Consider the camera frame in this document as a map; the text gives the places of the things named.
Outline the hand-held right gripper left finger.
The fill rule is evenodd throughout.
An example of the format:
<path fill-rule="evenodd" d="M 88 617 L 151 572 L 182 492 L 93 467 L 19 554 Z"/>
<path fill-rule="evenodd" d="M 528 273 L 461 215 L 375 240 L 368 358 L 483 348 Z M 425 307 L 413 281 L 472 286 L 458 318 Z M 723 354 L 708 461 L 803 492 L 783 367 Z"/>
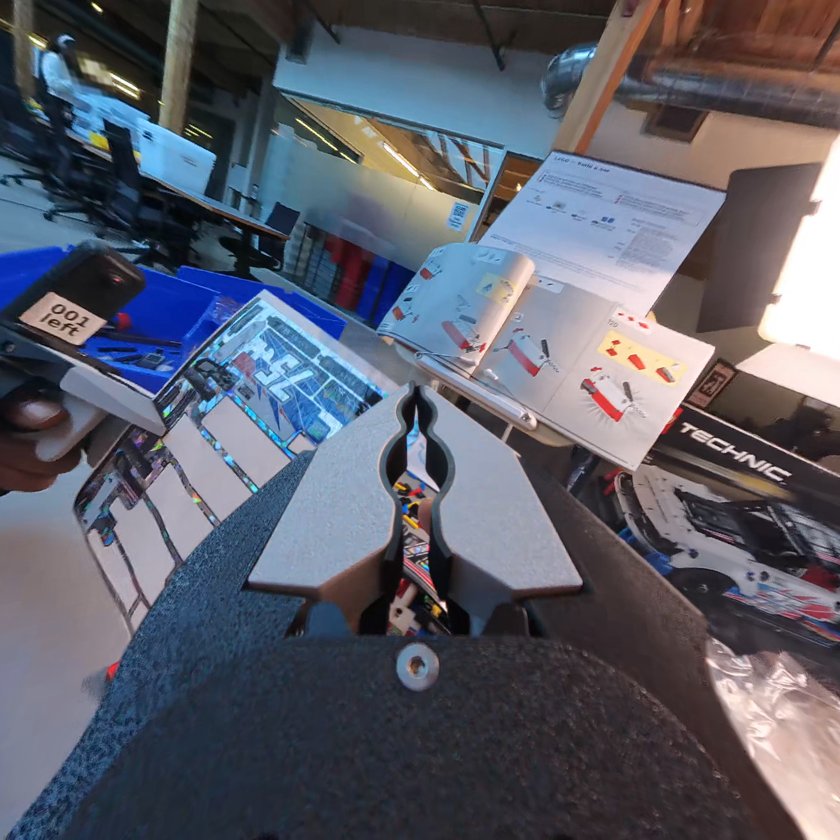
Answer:
<path fill-rule="evenodd" d="M 350 630 L 387 612 L 403 575 L 403 503 L 395 485 L 407 462 L 417 385 L 399 387 L 311 457 L 249 573 L 252 590 L 341 610 Z"/>

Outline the printed task sheet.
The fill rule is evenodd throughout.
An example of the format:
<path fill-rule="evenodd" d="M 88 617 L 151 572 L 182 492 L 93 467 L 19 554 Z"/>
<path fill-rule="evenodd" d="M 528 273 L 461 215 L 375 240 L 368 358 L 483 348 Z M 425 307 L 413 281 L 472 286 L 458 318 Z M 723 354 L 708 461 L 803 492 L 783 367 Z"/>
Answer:
<path fill-rule="evenodd" d="M 574 286 L 645 315 L 725 197 L 716 188 L 555 150 L 480 243 L 529 257 L 547 289 Z"/>

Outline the person's left hand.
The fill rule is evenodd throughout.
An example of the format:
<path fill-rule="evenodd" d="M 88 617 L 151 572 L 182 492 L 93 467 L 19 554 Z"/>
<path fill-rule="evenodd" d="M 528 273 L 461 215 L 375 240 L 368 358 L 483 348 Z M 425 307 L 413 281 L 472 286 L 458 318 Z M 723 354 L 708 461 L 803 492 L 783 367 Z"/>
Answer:
<path fill-rule="evenodd" d="M 53 461 L 42 461 L 35 453 L 35 434 L 57 427 L 67 419 L 62 405 L 38 391 L 19 388 L 2 399 L 2 496 L 46 490 L 58 477 L 78 466 L 81 444 Z"/>

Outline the clear plastic bags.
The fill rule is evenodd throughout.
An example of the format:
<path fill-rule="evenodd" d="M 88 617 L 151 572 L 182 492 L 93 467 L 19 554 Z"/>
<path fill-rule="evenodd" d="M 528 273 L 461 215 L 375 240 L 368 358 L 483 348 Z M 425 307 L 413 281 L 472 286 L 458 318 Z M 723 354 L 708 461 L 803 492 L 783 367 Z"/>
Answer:
<path fill-rule="evenodd" d="M 788 653 L 737 655 L 711 638 L 706 661 L 742 745 L 803 837 L 838 839 L 838 694 Z"/>

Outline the blue plastic bin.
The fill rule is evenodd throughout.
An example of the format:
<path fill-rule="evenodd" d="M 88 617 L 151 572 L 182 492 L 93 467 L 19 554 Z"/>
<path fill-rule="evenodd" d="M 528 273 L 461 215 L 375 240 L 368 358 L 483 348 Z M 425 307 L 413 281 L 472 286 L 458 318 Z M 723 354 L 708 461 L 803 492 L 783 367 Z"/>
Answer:
<path fill-rule="evenodd" d="M 2 254 L 2 309 L 78 246 Z M 82 349 L 131 383 L 156 393 L 244 305 L 176 276 L 138 268 L 145 289 Z"/>
<path fill-rule="evenodd" d="M 335 340 L 341 340 L 346 328 L 347 322 L 340 315 L 329 309 L 325 304 L 310 299 L 296 290 L 271 287 L 259 283 L 257 280 L 247 280 L 233 275 L 187 266 L 178 269 L 175 276 L 178 280 L 216 292 L 221 297 L 229 298 L 241 306 L 251 301 L 261 291 L 267 291 Z"/>

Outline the lego set box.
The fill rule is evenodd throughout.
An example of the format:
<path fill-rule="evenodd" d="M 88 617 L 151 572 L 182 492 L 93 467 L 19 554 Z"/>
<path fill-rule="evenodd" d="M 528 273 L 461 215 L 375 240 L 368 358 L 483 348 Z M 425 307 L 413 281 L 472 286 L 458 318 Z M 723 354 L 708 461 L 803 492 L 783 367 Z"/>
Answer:
<path fill-rule="evenodd" d="M 639 467 L 579 446 L 571 467 L 572 493 L 730 645 L 751 627 L 838 655 L 838 454 L 813 461 L 684 404 Z"/>

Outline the lego race car model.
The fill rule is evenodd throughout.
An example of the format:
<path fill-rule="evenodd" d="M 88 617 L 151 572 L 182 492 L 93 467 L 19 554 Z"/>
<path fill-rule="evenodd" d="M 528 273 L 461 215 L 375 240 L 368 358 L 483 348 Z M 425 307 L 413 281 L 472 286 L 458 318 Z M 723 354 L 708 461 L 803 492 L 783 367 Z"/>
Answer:
<path fill-rule="evenodd" d="M 426 533 L 404 518 L 402 578 L 390 604 L 387 635 L 450 635 L 448 609 L 434 587 L 427 557 Z"/>

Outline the white storage boxes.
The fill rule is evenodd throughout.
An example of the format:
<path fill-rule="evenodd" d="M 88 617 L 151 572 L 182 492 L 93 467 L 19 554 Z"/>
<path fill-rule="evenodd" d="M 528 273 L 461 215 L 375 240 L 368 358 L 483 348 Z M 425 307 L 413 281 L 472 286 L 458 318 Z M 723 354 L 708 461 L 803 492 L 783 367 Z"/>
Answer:
<path fill-rule="evenodd" d="M 204 195 L 216 155 L 156 123 L 139 128 L 139 168 L 142 175 L 180 190 Z"/>

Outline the white book stand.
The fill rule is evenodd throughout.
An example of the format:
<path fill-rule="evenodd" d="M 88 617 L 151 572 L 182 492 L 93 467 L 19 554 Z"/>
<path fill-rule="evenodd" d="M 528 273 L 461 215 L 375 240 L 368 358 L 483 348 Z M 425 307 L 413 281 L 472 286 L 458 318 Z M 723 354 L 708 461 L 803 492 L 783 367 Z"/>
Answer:
<path fill-rule="evenodd" d="M 431 354 L 412 351 L 393 339 L 385 339 L 385 343 L 389 344 L 405 362 L 425 374 L 434 390 L 440 391 L 442 387 L 446 387 L 457 396 L 464 397 L 469 403 L 475 403 L 498 417 L 508 427 L 516 428 L 544 445 L 568 447 L 574 444 L 573 439 L 538 420 L 534 412 L 512 398 L 463 376 L 450 366 L 436 360 Z"/>

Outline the lego instruction booklet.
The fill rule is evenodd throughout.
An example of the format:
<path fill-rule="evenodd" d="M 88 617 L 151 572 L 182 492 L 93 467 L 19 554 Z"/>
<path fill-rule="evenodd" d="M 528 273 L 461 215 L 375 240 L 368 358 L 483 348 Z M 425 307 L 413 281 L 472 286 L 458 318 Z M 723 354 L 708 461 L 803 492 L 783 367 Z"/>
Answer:
<path fill-rule="evenodd" d="M 712 347 L 533 275 L 533 262 L 515 251 L 440 246 L 377 333 L 512 398 L 604 461 L 641 466 Z"/>

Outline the stack of red blue bins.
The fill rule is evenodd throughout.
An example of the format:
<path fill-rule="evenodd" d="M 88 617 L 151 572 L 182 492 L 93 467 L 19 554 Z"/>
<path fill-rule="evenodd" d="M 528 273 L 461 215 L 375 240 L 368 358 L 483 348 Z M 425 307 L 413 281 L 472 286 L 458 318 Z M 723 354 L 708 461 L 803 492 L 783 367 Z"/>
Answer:
<path fill-rule="evenodd" d="M 335 234 L 324 242 L 325 266 L 332 270 L 323 299 L 376 329 L 414 276 L 406 268 Z"/>

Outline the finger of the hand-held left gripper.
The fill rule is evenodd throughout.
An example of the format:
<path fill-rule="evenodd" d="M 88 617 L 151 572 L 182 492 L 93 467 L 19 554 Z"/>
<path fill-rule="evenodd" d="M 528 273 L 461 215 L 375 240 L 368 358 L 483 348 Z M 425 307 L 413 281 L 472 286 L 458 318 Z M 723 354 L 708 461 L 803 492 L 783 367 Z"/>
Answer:
<path fill-rule="evenodd" d="M 154 395 L 122 377 L 86 364 L 73 365 L 59 380 L 59 388 L 108 415 L 163 436 L 167 429 Z"/>

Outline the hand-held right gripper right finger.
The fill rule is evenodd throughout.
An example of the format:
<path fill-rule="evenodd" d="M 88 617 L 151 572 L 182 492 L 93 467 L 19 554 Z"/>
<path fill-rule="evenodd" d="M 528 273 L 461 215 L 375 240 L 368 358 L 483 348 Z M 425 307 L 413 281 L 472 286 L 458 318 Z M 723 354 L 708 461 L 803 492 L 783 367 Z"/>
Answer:
<path fill-rule="evenodd" d="M 581 574 L 514 451 L 424 385 L 416 418 L 437 488 L 429 571 L 454 631 L 480 634 L 499 606 L 578 594 Z"/>

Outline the holographic sticker sheet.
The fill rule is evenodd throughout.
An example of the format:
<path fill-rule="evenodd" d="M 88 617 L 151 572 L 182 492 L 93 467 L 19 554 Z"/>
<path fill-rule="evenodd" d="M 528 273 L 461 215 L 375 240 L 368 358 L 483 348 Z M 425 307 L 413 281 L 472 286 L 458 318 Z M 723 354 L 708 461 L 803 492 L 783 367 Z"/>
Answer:
<path fill-rule="evenodd" d="M 267 291 L 245 304 L 154 397 L 166 433 L 122 431 L 75 499 L 129 634 L 215 528 L 395 389 Z"/>

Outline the metal ventilation duct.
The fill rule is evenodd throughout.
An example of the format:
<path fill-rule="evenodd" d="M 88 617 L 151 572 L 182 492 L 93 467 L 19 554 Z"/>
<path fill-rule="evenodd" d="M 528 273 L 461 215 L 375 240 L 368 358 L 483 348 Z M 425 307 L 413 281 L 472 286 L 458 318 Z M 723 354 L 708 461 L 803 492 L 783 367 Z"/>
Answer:
<path fill-rule="evenodd" d="M 614 97 L 838 130 L 838 76 L 638 56 Z"/>

